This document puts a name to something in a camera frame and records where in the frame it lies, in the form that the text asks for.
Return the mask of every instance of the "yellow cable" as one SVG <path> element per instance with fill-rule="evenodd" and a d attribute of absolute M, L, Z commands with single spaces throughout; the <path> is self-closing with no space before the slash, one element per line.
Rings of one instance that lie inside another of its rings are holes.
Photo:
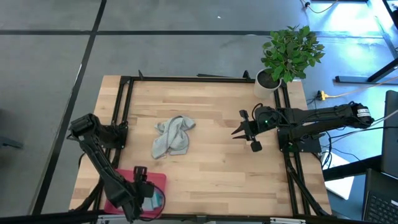
<path fill-rule="evenodd" d="M 367 89 L 367 88 L 371 88 L 371 87 L 375 87 L 375 86 L 378 86 L 378 85 L 385 84 L 385 83 L 387 83 L 387 82 L 389 82 L 389 81 L 393 81 L 393 80 L 395 80 L 395 79 L 397 79 L 397 78 L 398 78 L 398 77 L 390 78 L 390 79 L 387 80 L 387 81 L 384 81 L 384 82 L 381 82 L 381 83 L 378 83 L 378 84 L 375 84 L 375 85 L 371 85 L 371 86 L 368 86 L 368 87 L 359 88 L 359 89 L 357 89 L 357 90 L 349 91 L 349 92 L 342 93 L 342 94 L 336 95 L 336 96 L 329 96 L 329 95 L 325 94 L 325 98 L 337 98 L 337 97 L 345 96 L 345 95 L 348 95 L 348 94 L 356 93 L 356 92 L 358 92 L 358 91 L 362 91 L 362 90 L 365 90 L 365 89 Z"/>
<path fill-rule="evenodd" d="M 334 1 L 334 3 L 333 3 L 331 6 L 327 7 L 325 10 L 322 10 L 322 11 L 320 11 L 320 12 L 315 12 L 315 11 L 311 8 L 311 6 L 307 6 L 307 7 L 310 8 L 310 10 L 313 11 L 314 13 L 323 13 L 323 12 L 325 12 L 326 10 L 330 9 L 332 6 L 334 6 L 337 2 L 338 2 L 338 0 Z"/>

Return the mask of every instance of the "white flower pot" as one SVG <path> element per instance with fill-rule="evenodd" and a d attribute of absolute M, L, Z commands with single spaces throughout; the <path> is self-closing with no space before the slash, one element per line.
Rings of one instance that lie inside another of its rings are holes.
<path fill-rule="evenodd" d="M 266 98 L 269 98 L 269 96 L 270 96 L 275 90 L 277 90 L 277 89 L 279 88 L 280 84 L 282 83 L 282 80 L 281 80 L 281 79 L 279 80 L 279 84 L 278 84 L 277 87 L 272 88 L 272 89 L 266 88 L 266 87 L 262 86 L 262 85 L 258 82 L 258 79 L 257 79 L 258 75 L 259 75 L 262 71 L 264 71 L 264 69 L 263 69 L 263 70 L 260 70 L 260 71 L 257 73 L 257 75 L 256 75 L 256 82 L 254 83 L 254 95 L 255 95 L 256 97 L 260 98 L 260 99 L 266 99 Z"/>

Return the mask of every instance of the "laptop keyboard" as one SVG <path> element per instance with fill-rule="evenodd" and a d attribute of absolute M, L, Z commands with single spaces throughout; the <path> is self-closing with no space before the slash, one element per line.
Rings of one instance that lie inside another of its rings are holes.
<path fill-rule="evenodd" d="M 385 224 L 398 224 L 398 206 L 391 199 L 370 191 L 366 203 L 364 221 Z"/>

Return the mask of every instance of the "laptop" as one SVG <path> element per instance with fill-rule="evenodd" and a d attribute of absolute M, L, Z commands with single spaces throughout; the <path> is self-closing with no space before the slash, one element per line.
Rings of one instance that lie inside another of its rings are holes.
<path fill-rule="evenodd" d="M 398 110 L 398 92 L 386 93 L 387 116 Z M 398 113 L 384 121 L 384 127 L 398 126 Z M 363 220 L 374 223 L 398 224 L 398 129 L 383 130 L 382 172 L 366 171 Z"/>

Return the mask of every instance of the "green leaves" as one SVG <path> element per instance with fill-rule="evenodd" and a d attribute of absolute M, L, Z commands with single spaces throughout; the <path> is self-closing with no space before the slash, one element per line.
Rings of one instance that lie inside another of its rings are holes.
<path fill-rule="evenodd" d="M 305 78 L 307 75 L 305 73 L 303 73 L 303 72 L 297 72 L 296 76 L 299 77 L 299 78 Z"/>
<path fill-rule="evenodd" d="M 279 75 L 280 73 L 284 70 L 284 68 L 282 66 L 278 66 L 277 68 L 275 68 L 274 73 L 272 74 L 272 79 L 274 81 L 277 81 L 279 79 Z"/>
<path fill-rule="evenodd" d="M 293 57 L 297 57 L 300 55 L 300 52 L 298 50 L 293 51 Z"/>
<path fill-rule="evenodd" d="M 271 44 L 270 42 L 265 42 L 265 43 L 262 45 L 262 48 L 263 48 L 263 49 L 267 49 L 267 48 L 269 48 L 271 45 L 272 45 L 272 44 Z"/>
<path fill-rule="evenodd" d="M 325 53 L 317 52 L 317 53 L 315 53 L 315 55 L 313 57 L 316 59 L 321 59 L 324 55 L 325 55 Z"/>
<path fill-rule="evenodd" d="M 292 74 L 290 74 L 289 71 L 286 71 L 286 72 L 284 73 L 284 80 L 285 80 L 285 82 L 291 82 L 291 81 L 293 81 Z"/>
<path fill-rule="evenodd" d="M 289 42 L 286 46 L 286 52 L 288 55 L 293 53 L 293 48 L 294 48 L 294 43 L 293 42 Z"/>
<path fill-rule="evenodd" d="M 323 46 L 322 44 L 318 44 L 316 49 L 317 50 L 323 50 L 325 48 L 325 46 Z"/>
<path fill-rule="evenodd" d="M 301 58 L 293 58 L 293 63 L 300 63 L 302 62 Z"/>
<path fill-rule="evenodd" d="M 303 30 L 303 36 L 306 37 L 307 35 L 309 35 L 310 33 L 310 27 L 309 26 L 305 26 L 302 28 Z"/>
<path fill-rule="evenodd" d="M 281 44 L 280 47 L 279 47 L 279 52 L 280 52 L 280 53 L 283 53 L 283 52 L 285 52 L 285 50 L 286 50 L 285 45 L 284 45 L 284 44 Z"/>
<path fill-rule="evenodd" d="M 309 60 L 309 62 L 310 62 L 310 65 L 311 65 L 311 67 L 314 67 L 315 66 L 315 59 L 310 59 Z"/>
<path fill-rule="evenodd" d="M 264 56 L 261 62 L 274 81 L 283 78 L 285 82 L 291 82 L 295 77 L 305 78 L 304 70 L 320 63 L 325 55 L 325 47 L 319 44 L 316 33 L 311 32 L 309 26 L 296 31 L 297 27 L 271 31 L 272 40 L 262 45 Z"/>

